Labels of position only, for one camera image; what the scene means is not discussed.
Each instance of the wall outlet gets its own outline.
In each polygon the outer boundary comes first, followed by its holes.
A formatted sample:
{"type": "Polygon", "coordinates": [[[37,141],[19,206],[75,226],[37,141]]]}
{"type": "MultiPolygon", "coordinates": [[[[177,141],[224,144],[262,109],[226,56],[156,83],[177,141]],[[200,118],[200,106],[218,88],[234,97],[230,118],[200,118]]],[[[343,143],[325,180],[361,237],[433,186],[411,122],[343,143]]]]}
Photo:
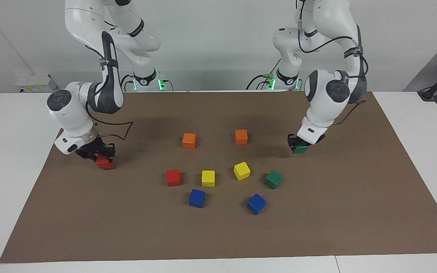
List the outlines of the wall outlet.
{"type": "Polygon", "coordinates": [[[16,86],[19,93],[53,93],[57,90],[57,83],[47,74],[19,77],[17,78],[16,86]]]}

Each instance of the brown paper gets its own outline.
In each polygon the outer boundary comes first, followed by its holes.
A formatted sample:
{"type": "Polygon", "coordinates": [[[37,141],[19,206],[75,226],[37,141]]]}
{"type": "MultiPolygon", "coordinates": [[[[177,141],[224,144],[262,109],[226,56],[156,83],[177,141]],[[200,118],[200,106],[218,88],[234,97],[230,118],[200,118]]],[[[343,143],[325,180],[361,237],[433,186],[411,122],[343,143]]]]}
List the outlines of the brown paper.
{"type": "Polygon", "coordinates": [[[286,139],[308,107],[302,93],[126,94],[120,112],[96,115],[135,121],[125,142],[105,139],[116,169],[54,147],[0,262],[437,253],[437,204],[366,98],[293,155],[286,139]],[[248,145],[235,145],[236,129],[248,130],[248,145]],[[195,150],[183,133],[196,133],[195,150]],[[237,181],[243,161],[252,174],[237,181]],[[182,172],[181,186],[167,187],[168,169],[182,172]],[[205,169],[215,188],[201,187],[205,169]],[[284,176],[276,190],[264,184],[273,169],[284,176]],[[207,193],[203,209],[188,204],[193,188],[207,193]],[[267,201],[257,216],[246,207],[255,193],[267,201]]]}

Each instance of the green block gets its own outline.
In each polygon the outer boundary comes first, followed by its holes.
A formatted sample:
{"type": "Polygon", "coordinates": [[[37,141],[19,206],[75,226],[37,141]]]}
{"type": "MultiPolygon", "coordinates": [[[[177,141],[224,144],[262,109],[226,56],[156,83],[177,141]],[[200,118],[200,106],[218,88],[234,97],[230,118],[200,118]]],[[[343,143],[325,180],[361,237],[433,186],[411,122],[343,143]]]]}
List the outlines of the green block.
{"type": "Polygon", "coordinates": [[[283,179],[283,176],[280,175],[277,171],[272,170],[269,175],[266,178],[266,181],[264,182],[269,188],[275,190],[279,183],[281,183],[281,180],[283,179]]]}
{"type": "Polygon", "coordinates": [[[293,150],[293,154],[302,154],[308,150],[308,146],[299,146],[293,150]]]}

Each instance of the blue block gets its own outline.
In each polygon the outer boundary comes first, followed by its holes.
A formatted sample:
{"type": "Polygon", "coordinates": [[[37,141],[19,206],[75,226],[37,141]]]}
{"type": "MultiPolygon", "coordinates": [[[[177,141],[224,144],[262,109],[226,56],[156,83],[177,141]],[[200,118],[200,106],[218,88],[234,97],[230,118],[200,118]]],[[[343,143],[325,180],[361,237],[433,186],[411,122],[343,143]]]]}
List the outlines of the blue block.
{"type": "Polygon", "coordinates": [[[193,189],[189,197],[190,206],[201,209],[203,208],[203,203],[205,203],[205,192],[193,189]]]}
{"type": "Polygon", "coordinates": [[[257,193],[247,202],[247,207],[255,215],[259,214],[259,212],[264,209],[265,205],[266,201],[257,193]]]}

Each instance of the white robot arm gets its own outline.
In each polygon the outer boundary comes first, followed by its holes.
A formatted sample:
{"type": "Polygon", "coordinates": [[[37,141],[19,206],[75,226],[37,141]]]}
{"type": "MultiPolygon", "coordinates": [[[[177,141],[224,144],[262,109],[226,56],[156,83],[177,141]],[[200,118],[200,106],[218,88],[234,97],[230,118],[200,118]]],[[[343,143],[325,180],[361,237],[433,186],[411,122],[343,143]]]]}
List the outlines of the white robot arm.
{"type": "Polygon", "coordinates": [[[348,103],[358,102],[366,93],[367,70],[363,57],[360,28],[350,12],[350,0],[299,0],[298,28],[279,29],[274,45],[281,53],[276,86],[292,90],[302,64],[301,53],[319,51],[333,41],[344,51],[345,71],[313,71],[305,82],[305,95],[311,106],[297,134],[288,136],[293,152],[324,138],[348,103]]]}
{"type": "Polygon", "coordinates": [[[158,50],[161,40],[153,29],[144,27],[136,11],[131,0],[66,0],[66,28],[99,56],[102,82],[73,82],[48,98],[50,114],[64,130],[55,140],[56,147],[64,154],[76,152],[94,161],[105,157],[112,163],[114,145],[106,145],[99,137],[90,119],[89,107],[95,112],[114,114],[123,106],[116,50],[132,62],[134,78],[152,88],[157,73],[146,52],[158,50]],[[122,28],[105,30],[105,7],[122,28]]]}

